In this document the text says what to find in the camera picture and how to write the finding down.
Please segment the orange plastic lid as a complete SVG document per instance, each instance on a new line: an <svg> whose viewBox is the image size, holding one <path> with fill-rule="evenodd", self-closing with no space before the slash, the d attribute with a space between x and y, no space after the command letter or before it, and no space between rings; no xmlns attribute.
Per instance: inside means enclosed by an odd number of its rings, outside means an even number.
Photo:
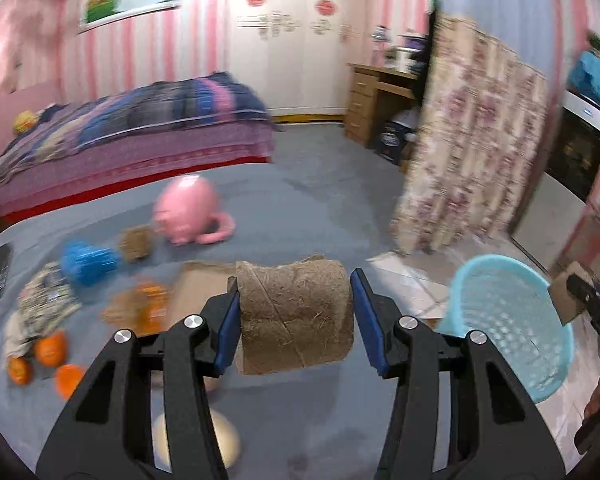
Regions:
<svg viewBox="0 0 600 480"><path fill-rule="evenodd" d="M65 364L58 367L55 372L55 388L62 400L69 400L81 382L85 370L78 364Z"/></svg>

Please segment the light blue plastic basket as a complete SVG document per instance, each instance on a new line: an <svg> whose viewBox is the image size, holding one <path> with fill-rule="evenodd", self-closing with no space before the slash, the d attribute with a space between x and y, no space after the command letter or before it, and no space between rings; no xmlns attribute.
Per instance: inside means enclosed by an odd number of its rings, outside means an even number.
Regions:
<svg viewBox="0 0 600 480"><path fill-rule="evenodd" d="M535 403L552 396L574 357L573 331L554 309L550 284L510 257L483 255L464 263L452 279L439 333L488 336Z"/></svg>

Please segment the orange tangerine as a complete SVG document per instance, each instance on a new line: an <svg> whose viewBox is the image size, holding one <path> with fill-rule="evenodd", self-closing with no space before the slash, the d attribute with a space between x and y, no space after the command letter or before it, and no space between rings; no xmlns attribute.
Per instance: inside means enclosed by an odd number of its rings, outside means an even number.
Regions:
<svg viewBox="0 0 600 480"><path fill-rule="evenodd" d="M7 360L7 375L15 385L26 386L33 378L33 368L26 358L10 356Z"/></svg>
<svg viewBox="0 0 600 480"><path fill-rule="evenodd" d="M67 362L68 354L65 332L56 330L56 332L38 339L35 341L33 351L38 364L49 368L63 366Z"/></svg>

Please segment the orange tangerine front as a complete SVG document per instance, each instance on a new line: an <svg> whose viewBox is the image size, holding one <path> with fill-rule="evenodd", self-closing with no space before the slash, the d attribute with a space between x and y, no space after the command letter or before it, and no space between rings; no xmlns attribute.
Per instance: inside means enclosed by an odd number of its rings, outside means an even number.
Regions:
<svg viewBox="0 0 600 480"><path fill-rule="evenodd" d="M7 360L7 375L15 385L26 386L33 378L33 368L26 358L10 356Z"/></svg>

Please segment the orange snack wrapper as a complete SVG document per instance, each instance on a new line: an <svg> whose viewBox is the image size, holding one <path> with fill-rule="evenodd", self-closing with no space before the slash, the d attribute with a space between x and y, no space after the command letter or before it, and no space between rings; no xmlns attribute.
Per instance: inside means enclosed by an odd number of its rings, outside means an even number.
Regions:
<svg viewBox="0 0 600 480"><path fill-rule="evenodd" d="M140 282L117 292L102 310L102 320L122 330L127 328L139 337L158 334L166 329L169 289L154 282Z"/></svg>

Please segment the blue plastic bag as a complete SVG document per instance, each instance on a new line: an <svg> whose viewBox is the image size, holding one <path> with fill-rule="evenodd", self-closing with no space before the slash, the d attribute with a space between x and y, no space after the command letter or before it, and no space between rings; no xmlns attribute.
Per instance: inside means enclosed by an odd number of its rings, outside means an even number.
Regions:
<svg viewBox="0 0 600 480"><path fill-rule="evenodd" d="M73 285L90 287L117 270L120 257L107 247L69 242L62 248L60 270Z"/></svg>

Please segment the small brown paper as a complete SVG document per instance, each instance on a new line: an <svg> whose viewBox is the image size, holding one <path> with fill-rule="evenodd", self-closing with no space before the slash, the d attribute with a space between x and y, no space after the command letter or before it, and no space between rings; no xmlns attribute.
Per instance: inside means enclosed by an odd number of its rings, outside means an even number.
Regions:
<svg viewBox="0 0 600 480"><path fill-rule="evenodd" d="M124 229L118 248L122 259L127 263L143 260L154 251L154 232L148 224Z"/></svg>

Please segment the cardboard tube front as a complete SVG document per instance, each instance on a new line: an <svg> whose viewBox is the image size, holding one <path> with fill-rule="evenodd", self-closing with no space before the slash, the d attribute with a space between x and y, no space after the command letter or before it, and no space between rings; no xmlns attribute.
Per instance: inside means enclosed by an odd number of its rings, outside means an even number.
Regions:
<svg viewBox="0 0 600 480"><path fill-rule="evenodd" d="M313 256L282 266L236 263L238 370L268 375L343 360L352 348L353 296L338 260Z"/></svg>

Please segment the patterned fabric pouch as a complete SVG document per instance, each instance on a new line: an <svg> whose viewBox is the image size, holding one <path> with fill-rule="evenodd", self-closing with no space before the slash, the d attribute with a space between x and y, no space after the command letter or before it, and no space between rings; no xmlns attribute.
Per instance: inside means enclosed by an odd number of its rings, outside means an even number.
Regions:
<svg viewBox="0 0 600 480"><path fill-rule="evenodd" d="M46 263L20 292L20 328L28 339L47 337L81 307L60 265L55 261Z"/></svg>

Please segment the brown phone case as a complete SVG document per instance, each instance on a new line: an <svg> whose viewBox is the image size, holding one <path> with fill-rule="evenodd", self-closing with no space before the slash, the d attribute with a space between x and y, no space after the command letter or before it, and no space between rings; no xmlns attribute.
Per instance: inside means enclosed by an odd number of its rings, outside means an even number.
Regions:
<svg viewBox="0 0 600 480"><path fill-rule="evenodd" d="M187 261L170 292L164 326L168 330L190 314L201 314L207 300L228 291L230 277L236 274L234 263Z"/></svg>

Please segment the floral curtain right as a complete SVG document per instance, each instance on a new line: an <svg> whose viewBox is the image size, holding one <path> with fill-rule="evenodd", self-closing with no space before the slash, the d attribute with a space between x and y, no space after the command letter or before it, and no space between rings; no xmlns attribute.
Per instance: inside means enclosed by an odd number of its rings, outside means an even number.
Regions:
<svg viewBox="0 0 600 480"><path fill-rule="evenodd" d="M550 0L441 0L413 158L390 232L402 255L503 233L550 102Z"/></svg>

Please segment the blue cloth on refrigerator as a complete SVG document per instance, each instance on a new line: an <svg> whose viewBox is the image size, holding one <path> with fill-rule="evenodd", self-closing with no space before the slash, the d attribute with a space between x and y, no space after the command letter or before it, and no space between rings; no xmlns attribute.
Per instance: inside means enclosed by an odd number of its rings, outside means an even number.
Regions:
<svg viewBox="0 0 600 480"><path fill-rule="evenodd" d="M583 51L570 70L567 88L576 90L600 106L600 58L591 51Z"/></svg>

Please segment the black box under desk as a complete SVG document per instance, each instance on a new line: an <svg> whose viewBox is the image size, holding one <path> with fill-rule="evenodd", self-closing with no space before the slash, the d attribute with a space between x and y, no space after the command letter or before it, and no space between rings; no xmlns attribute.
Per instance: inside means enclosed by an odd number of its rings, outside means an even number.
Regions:
<svg viewBox="0 0 600 480"><path fill-rule="evenodd" d="M413 140L415 130L402 122L388 120L375 141L375 154L399 165L404 148Z"/></svg>

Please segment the pink window curtain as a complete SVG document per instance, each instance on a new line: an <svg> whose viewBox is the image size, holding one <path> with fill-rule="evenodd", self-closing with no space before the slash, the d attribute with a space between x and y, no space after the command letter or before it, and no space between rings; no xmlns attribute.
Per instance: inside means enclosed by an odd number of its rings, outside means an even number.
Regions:
<svg viewBox="0 0 600 480"><path fill-rule="evenodd" d="M57 79L59 0L0 0L0 99Z"/></svg>

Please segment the white wardrobe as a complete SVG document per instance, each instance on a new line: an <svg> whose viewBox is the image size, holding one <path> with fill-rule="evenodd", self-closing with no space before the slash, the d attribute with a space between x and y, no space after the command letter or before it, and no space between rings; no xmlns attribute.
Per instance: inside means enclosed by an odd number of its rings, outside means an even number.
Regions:
<svg viewBox="0 0 600 480"><path fill-rule="evenodd" d="M275 116L341 115L365 0L227 0L228 71Z"/></svg>

